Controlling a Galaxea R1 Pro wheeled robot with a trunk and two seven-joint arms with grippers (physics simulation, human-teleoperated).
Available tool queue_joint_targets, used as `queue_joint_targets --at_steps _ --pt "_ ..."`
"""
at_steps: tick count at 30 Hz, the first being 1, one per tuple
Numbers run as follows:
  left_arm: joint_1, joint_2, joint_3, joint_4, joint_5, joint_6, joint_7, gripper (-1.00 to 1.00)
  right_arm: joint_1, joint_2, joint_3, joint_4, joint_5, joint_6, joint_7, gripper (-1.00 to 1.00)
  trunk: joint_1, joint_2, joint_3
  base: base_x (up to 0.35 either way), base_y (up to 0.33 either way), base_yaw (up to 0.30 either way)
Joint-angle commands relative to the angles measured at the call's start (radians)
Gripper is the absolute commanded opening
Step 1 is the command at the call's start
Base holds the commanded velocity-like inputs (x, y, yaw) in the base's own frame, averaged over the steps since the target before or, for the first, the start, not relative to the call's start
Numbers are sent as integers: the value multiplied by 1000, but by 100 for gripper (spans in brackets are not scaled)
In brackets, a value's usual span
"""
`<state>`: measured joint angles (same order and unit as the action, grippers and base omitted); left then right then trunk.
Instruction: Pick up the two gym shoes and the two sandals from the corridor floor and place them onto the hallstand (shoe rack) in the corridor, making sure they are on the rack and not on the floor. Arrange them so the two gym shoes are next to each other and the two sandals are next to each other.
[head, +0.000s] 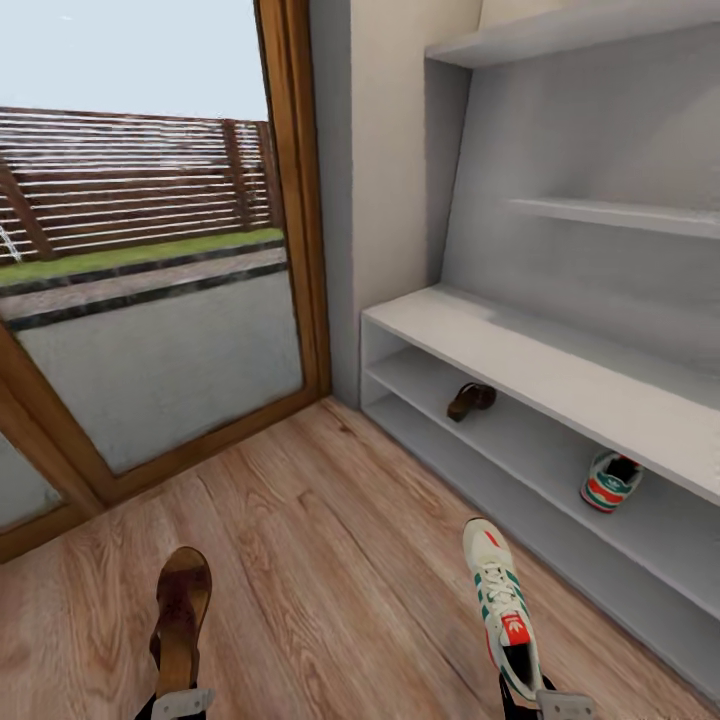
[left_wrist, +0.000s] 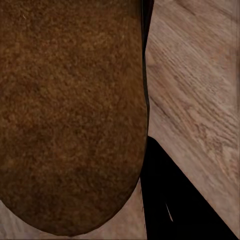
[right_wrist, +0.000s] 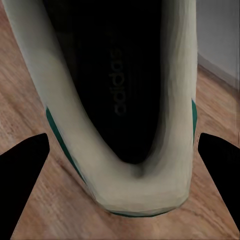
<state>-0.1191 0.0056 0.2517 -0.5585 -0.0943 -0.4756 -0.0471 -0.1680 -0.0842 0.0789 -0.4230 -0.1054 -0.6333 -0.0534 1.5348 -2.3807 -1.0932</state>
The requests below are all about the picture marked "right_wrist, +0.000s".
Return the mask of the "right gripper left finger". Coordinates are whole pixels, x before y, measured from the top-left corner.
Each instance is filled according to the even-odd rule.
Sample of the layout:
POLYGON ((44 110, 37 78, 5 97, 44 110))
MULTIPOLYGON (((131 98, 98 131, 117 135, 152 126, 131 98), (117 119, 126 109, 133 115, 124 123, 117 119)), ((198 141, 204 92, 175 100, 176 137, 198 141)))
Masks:
POLYGON ((10 240, 49 152, 43 133, 0 155, 0 240, 10 240))

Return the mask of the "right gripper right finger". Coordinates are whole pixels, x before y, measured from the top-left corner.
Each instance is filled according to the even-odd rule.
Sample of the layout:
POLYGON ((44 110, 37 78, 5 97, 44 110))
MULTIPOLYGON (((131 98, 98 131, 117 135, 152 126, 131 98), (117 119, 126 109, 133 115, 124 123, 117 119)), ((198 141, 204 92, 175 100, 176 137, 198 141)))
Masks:
POLYGON ((240 232, 240 149, 201 133, 198 152, 240 232))

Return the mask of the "gym shoe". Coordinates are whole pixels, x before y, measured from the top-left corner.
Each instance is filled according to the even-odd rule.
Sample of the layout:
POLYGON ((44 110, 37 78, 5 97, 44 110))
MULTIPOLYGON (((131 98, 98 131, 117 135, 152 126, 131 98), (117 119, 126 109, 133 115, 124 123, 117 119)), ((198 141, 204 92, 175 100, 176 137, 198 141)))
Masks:
POLYGON ((188 199, 196 0, 2 0, 66 157, 97 205, 152 218, 188 199))

